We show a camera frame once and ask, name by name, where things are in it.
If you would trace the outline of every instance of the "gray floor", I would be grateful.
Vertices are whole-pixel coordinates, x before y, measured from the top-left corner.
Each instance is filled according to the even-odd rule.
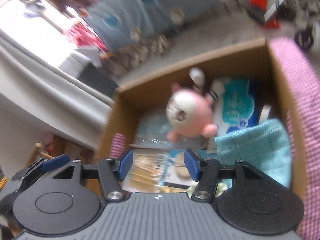
[[[293,38],[297,28],[287,22],[282,22],[281,26],[281,30],[264,30],[253,22],[245,12],[233,12],[231,15],[219,13],[219,17],[211,13],[196,26],[176,36],[172,41],[171,48],[164,55],[151,57],[139,65],[137,69],[125,75],[120,80],[120,84],[125,84],[188,57],[224,46],[259,37],[271,39],[287,36]],[[316,51],[311,51],[306,56],[320,77],[320,56],[318,54]]]

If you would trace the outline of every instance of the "metal screw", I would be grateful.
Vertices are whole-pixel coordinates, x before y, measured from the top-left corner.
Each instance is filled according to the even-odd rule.
[[[210,193],[207,191],[197,191],[195,197],[199,199],[206,199],[210,197]]]
[[[123,194],[119,191],[111,191],[108,193],[107,197],[112,200],[120,200],[123,197]]]

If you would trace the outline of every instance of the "towel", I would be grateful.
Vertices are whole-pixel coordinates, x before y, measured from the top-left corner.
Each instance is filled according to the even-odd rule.
[[[287,131],[278,119],[215,137],[214,141],[222,164],[233,165],[235,160],[245,160],[290,187],[291,146]]]

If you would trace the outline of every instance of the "toy face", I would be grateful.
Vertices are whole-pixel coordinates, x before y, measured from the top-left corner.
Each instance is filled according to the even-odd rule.
[[[166,114],[173,127],[183,127],[192,119],[196,112],[196,105],[188,94],[175,93],[169,100]]]

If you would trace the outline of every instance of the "black wheel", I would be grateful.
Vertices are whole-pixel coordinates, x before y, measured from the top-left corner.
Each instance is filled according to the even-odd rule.
[[[297,31],[294,35],[294,41],[303,51],[309,51],[315,42],[312,36],[312,29],[307,28],[306,30]]]

